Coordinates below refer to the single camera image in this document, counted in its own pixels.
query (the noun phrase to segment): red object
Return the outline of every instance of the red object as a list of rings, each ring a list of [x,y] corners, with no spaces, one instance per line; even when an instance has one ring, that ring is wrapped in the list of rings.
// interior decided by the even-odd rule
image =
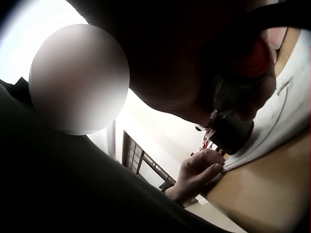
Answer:
[[[256,78],[265,75],[271,66],[272,59],[267,43],[258,37],[249,54],[227,54],[221,59],[220,68],[235,77]]]

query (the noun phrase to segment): dark sleeve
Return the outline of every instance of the dark sleeve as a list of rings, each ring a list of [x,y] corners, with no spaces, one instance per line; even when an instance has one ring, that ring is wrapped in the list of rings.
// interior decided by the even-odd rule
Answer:
[[[20,225],[158,231],[161,224],[167,232],[226,232],[137,178],[87,136],[51,129],[19,98],[0,85],[2,212],[7,217]]]

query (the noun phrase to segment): person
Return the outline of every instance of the person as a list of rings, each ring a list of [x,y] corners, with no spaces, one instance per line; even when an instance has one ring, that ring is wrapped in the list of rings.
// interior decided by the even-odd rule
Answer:
[[[264,1],[68,0],[122,46],[130,88],[150,107],[208,125],[211,99],[202,86],[202,47],[230,21]],[[252,119],[275,89],[273,73],[234,112]],[[109,158],[86,136],[51,129],[34,110],[27,83],[0,85],[3,210],[33,229],[86,226],[118,231],[226,232],[181,208],[222,170],[223,157],[203,150],[185,160],[165,194]]]

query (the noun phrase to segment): skin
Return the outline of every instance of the skin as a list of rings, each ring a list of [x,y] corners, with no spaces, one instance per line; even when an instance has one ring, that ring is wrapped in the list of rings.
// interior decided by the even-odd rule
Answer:
[[[86,5],[82,0],[68,0],[95,26],[110,33],[123,48],[130,69],[130,88],[147,105],[174,114],[187,121],[207,126],[213,110],[209,97],[209,76],[202,72],[202,50],[214,48],[217,37],[241,14],[266,4],[265,0],[240,1],[114,1]],[[220,67],[222,54],[210,59]],[[271,97],[276,87],[274,69],[268,78],[240,100],[234,113],[244,121]],[[167,196],[183,202],[215,177],[223,158],[205,151],[186,160],[174,187]],[[197,167],[198,161],[204,167]]]
[[[202,187],[214,179],[221,171],[225,159],[214,150],[205,149],[183,161],[178,179],[165,194],[172,200],[184,204],[196,197]]]

